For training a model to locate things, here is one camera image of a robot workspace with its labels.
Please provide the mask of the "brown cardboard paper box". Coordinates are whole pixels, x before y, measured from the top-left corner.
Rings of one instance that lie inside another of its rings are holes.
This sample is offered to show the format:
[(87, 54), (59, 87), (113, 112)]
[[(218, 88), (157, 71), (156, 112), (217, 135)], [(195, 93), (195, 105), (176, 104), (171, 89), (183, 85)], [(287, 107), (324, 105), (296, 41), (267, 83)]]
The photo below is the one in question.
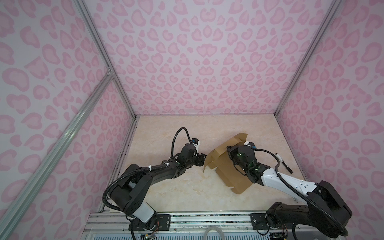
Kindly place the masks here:
[(233, 162), (229, 158), (227, 147), (243, 145), (247, 140), (247, 136), (246, 133), (239, 133), (224, 141), (207, 155), (204, 163), (204, 170), (206, 167), (214, 169), (226, 186), (231, 188), (232, 192), (237, 195), (242, 194), (253, 183), (235, 169)]

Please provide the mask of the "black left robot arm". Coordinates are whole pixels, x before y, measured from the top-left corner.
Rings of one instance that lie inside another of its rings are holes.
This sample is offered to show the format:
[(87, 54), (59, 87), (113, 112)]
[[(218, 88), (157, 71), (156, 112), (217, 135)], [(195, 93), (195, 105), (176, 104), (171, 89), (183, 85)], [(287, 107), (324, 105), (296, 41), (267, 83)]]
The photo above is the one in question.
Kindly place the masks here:
[(152, 229), (157, 223), (157, 212), (144, 202), (149, 188), (161, 181), (178, 178), (193, 166), (202, 167), (206, 157), (198, 152), (198, 145), (185, 144), (179, 154), (160, 165), (140, 167), (132, 164), (105, 189), (103, 204)]

